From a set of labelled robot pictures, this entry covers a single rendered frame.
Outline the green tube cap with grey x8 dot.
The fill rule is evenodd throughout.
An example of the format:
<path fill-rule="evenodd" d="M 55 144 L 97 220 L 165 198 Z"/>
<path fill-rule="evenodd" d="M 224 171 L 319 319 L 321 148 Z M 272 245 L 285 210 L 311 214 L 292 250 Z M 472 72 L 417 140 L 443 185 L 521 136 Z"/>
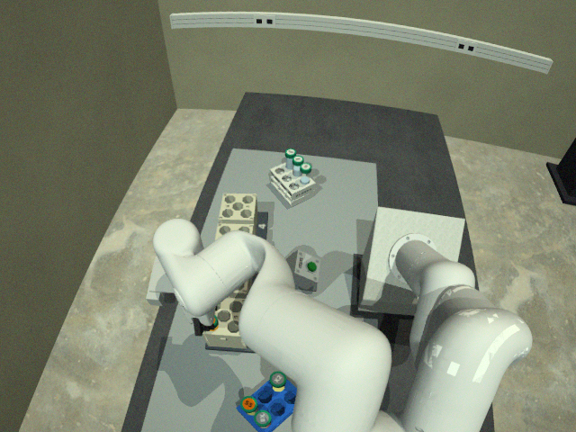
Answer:
<path fill-rule="evenodd" d="M 255 423 L 261 428 L 268 428 L 271 425 L 271 415 L 266 410 L 259 410 L 254 416 Z"/>

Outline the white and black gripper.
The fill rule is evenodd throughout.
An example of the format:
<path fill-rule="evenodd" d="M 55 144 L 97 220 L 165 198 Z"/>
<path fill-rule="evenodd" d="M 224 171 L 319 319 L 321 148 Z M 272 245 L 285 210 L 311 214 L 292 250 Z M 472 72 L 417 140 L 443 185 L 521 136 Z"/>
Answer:
<path fill-rule="evenodd" d="M 201 337 L 203 334 L 203 331 L 210 331 L 210 329 L 215 330 L 213 322 L 214 322 L 214 316 L 215 316 L 215 311 L 217 310 L 217 306 L 213 310 L 211 310 L 210 312 L 208 312 L 207 314 L 205 314 L 201 317 L 195 317 L 191 313 L 186 312 L 183 308 L 182 308 L 182 310 L 184 312 L 186 319 L 189 321 L 189 323 L 193 324 L 194 333 L 196 336 Z M 206 330 L 204 330 L 204 329 L 206 329 Z"/>

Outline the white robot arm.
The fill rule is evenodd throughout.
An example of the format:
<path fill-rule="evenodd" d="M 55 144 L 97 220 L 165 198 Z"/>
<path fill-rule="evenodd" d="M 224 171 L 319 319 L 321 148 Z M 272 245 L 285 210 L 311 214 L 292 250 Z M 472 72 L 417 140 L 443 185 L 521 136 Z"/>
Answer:
<path fill-rule="evenodd" d="M 258 274 L 238 330 L 246 346 L 296 383 L 292 432 L 480 432 L 504 373 L 532 347 L 528 325 L 476 290 L 468 266 L 437 253 L 423 234 L 404 235 L 389 267 L 418 296 L 409 334 L 418 370 L 403 412 L 379 410 L 392 366 L 388 338 L 293 290 L 292 270 L 270 242 L 232 230 L 203 248 L 195 225 L 177 218 L 157 228 L 153 248 L 146 300 L 163 306 L 174 293 L 195 317 Z"/>

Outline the blue tube rack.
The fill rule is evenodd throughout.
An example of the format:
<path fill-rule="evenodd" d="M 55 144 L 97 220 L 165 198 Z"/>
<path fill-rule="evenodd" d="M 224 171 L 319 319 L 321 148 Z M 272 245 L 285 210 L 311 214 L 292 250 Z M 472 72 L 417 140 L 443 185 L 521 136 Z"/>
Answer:
<path fill-rule="evenodd" d="M 240 405 L 237 406 L 237 410 L 256 429 L 257 432 L 273 432 L 293 414 L 297 388 L 287 379 L 284 388 L 285 389 L 282 391 L 274 391 L 269 380 L 251 395 L 257 401 L 258 410 L 266 410 L 270 413 L 272 421 L 268 428 L 259 427 L 254 421 L 255 415 L 248 415 L 244 410 L 242 410 Z"/>

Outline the cream bucket adapter with holes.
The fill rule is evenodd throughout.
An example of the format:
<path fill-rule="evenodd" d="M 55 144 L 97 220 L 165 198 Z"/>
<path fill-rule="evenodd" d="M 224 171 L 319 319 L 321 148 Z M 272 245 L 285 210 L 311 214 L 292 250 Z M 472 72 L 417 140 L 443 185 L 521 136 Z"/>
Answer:
<path fill-rule="evenodd" d="M 239 312 L 244 301 L 245 299 L 240 298 L 226 298 L 217 305 L 215 316 L 219 322 L 218 328 L 215 331 L 204 331 L 202 333 L 208 347 L 248 349 L 239 334 Z"/>
<path fill-rule="evenodd" d="M 256 194 L 254 193 L 223 194 L 220 207 L 219 223 L 253 224 L 254 234 L 257 235 L 257 217 L 258 217 L 258 211 L 257 211 Z"/>
<path fill-rule="evenodd" d="M 229 295 L 228 298 L 245 299 L 251 286 L 252 286 L 252 278 L 249 279 L 248 281 L 246 281 L 245 283 L 243 283 L 235 292 L 233 292 L 231 295 Z"/>
<path fill-rule="evenodd" d="M 226 224 L 218 223 L 215 240 L 232 230 L 243 230 L 245 232 L 254 234 L 253 224 Z M 254 234 L 255 235 L 255 234 Z"/>

